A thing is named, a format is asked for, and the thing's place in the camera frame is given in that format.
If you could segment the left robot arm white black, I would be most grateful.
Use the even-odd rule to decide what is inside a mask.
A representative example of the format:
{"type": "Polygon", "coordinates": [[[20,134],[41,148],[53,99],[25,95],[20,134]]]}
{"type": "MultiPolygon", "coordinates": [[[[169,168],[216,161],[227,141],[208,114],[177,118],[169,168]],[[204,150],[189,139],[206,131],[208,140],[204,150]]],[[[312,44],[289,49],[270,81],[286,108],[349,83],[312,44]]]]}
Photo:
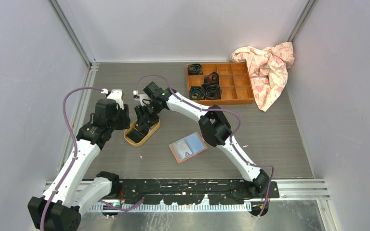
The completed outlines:
{"type": "Polygon", "coordinates": [[[77,146],[54,182],[41,197],[32,197],[27,208],[35,227],[41,231],[75,231],[81,218],[104,197],[117,198],[121,193],[119,176],[107,171],[96,175],[82,191],[77,189],[105,143],[115,130],[128,129],[128,105],[121,99],[100,99],[89,123],[79,129],[77,146]]]}

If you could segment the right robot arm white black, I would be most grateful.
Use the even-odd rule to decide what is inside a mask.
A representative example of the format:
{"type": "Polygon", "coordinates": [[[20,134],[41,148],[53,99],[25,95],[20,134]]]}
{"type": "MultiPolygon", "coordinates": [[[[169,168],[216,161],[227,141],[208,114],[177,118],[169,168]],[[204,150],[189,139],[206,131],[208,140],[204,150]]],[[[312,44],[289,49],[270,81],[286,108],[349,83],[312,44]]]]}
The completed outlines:
{"type": "Polygon", "coordinates": [[[144,88],[147,98],[144,105],[135,107],[137,120],[127,137],[134,143],[145,140],[154,125],[159,122],[159,113],[163,109],[178,112],[199,125],[204,141],[221,150],[239,170],[242,178],[248,182],[251,196],[259,198],[266,193],[271,181],[268,174],[252,162],[242,147],[237,143],[225,111],[217,105],[205,106],[187,99],[171,88],[162,89],[155,82],[144,88]]]}

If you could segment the brown leather card holder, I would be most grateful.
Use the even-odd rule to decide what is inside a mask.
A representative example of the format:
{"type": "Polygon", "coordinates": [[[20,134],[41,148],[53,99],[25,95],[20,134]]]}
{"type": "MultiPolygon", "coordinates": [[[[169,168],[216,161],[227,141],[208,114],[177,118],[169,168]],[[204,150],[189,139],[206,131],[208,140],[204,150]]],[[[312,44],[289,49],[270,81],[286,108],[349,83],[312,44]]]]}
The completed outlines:
{"type": "Polygon", "coordinates": [[[181,138],[169,144],[177,163],[182,163],[193,156],[208,149],[204,139],[198,132],[194,132],[184,138],[181,138]]]}

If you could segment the yellow oval card tray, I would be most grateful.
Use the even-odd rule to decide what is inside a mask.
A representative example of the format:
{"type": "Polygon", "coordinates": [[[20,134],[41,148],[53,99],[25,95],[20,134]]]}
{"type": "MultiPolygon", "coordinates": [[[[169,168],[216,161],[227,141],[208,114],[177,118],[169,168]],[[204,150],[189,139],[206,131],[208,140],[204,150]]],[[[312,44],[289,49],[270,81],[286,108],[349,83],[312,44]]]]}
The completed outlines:
{"type": "Polygon", "coordinates": [[[125,141],[127,141],[133,147],[142,146],[160,127],[160,120],[150,127],[148,132],[141,132],[137,128],[138,121],[134,121],[130,124],[129,128],[123,133],[125,141]]]}

